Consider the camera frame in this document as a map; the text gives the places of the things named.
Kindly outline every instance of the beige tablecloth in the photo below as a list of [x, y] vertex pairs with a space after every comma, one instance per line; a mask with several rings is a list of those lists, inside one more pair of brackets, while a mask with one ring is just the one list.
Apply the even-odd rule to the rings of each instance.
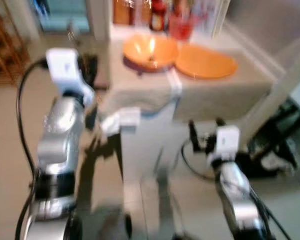
[[196, 80], [173, 69], [138, 74], [136, 66], [124, 59], [122, 42], [113, 42], [109, 50], [111, 86], [99, 111], [104, 117], [124, 107], [158, 112], [176, 97], [170, 74], [175, 71], [174, 80], [182, 84], [175, 119], [238, 119], [270, 90], [273, 82], [242, 52], [226, 53], [238, 63], [233, 75], [221, 79]]

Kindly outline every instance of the doorway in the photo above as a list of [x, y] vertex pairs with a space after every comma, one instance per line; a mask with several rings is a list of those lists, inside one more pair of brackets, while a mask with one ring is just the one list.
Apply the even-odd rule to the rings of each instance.
[[38, 27], [44, 33], [62, 33], [68, 25], [90, 33], [87, 0], [28, 0]]

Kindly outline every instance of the bottle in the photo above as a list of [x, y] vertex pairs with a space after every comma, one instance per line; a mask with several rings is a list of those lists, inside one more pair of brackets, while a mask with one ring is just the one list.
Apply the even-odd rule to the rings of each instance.
[[129, 7], [129, 25], [134, 25], [135, 24], [135, 15], [136, 15], [135, 1], [129, 1], [128, 7]]
[[166, 12], [164, 17], [164, 31], [169, 29], [169, 17], [173, 13], [173, 0], [165, 0]]
[[158, 32], [163, 31], [167, 12], [166, 3], [163, 0], [152, 0], [151, 9], [150, 29]]

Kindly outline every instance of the wall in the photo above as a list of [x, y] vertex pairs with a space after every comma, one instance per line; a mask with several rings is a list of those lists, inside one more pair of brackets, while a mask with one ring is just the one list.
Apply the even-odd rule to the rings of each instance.
[[[30, 10], [28, 0], [5, 0], [11, 12], [13, 21], [25, 39], [36, 40], [40, 38], [35, 16]], [[108, 4], [107, 0], [87, 0], [88, 17], [91, 30], [97, 40], [108, 37]]]
[[284, 72], [243, 122], [246, 143], [300, 83], [300, 0], [231, 0], [226, 20]]
[[47, 0], [51, 14], [75, 13], [83, 15], [86, 13], [85, 0]]
[[108, 2], [110, 0], [87, 0], [90, 24], [97, 40], [108, 38]]
[[35, 40], [40, 37], [39, 31], [29, 8], [27, 0], [5, 0], [13, 21], [24, 39]]
[[231, 0], [226, 19], [283, 68], [300, 51], [300, 0]]

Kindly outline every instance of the wooden shelf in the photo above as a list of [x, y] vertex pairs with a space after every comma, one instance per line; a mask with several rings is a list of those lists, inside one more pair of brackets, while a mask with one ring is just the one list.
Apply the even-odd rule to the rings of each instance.
[[0, 11], [0, 85], [16, 84], [16, 78], [23, 74], [29, 55], [8, 6], [0, 0], [5, 12]]
[[0, 69], [0, 84], [14, 84], [15, 79], [21, 75], [19, 66], [14, 63], [10, 63], [7, 68], [13, 79], [7, 76], [7, 74]]

